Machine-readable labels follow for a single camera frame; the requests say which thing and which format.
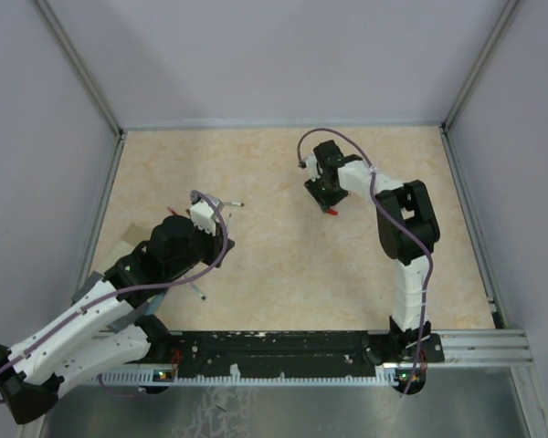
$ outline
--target white wall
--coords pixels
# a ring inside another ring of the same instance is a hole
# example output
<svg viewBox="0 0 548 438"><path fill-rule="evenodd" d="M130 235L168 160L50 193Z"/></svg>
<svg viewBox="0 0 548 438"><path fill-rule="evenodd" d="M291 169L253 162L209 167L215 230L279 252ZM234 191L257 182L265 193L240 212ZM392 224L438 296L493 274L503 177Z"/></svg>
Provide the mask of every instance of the white wall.
<svg viewBox="0 0 548 438"><path fill-rule="evenodd" d="M548 392L548 2L523 2L452 138L510 323Z"/></svg>
<svg viewBox="0 0 548 438"><path fill-rule="evenodd" d="M0 1L0 343L63 307L113 136L32 2ZM16 426L0 406L0 437Z"/></svg>
<svg viewBox="0 0 548 438"><path fill-rule="evenodd" d="M50 0L124 128L441 122L505 0Z"/></svg>

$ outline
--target metal frame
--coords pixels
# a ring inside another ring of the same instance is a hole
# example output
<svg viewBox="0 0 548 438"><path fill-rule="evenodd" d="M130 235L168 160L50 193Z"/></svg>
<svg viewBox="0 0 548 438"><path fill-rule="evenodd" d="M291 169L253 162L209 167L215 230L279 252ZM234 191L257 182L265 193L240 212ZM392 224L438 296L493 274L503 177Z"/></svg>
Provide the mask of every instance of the metal frame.
<svg viewBox="0 0 548 438"><path fill-rule="evenodd" d="M95 107L116 134L117 143L111 155L111 165L106 182L99 196L98 209L91 224L90 235L85 245L81 266L77 274L76 284L80 286L90 270L91 260L95 253L101 225L110 199L111 188L120 163L125 134L111 110L110 103L106 100L104 93L101 91L97 81L90 74L78 51L72 45L69 36L60 24L48 0L32 0L32 2L37 7L37 12L43 18L46 26L57 40L64 56L68 59L69 64L75 71L78 80L84 86ZM509 28L512 19L516 16L520 3L521 0L508 0L487 43L468 74L455 103L440 127L441 138L469 229L469 236L473 244L479 271L491 304L491 311L499 311L502 321L505 320L506 313L498 293L499 289L491 269L487 248L480 232L479 221L475 214L462 168L458 161L458 155L455 152L449 133L473 89L477 86L484 68L487 66L496 47ZM514 378L516 395L521 404L530 434L535 437L548 437L548 403L543 394L535 367L533 366L532 354L522 330L454 330L437 331L437 333L441 335L446 360L442 364L432 364L431 367L510 368ZM105 336L109 335L101 333L98 337ZM393 364L394 367L404 368L407 365L409 364ZM145 367L141 366L137 369L139 370L138 372L142 372L142 369ZM132 368L130 366L122 367L119 371L127 372L128 370L132 370ZM18 438L38 437L42 422L43 419L41 418L36 422L19 427L16 436Z"/></svg>

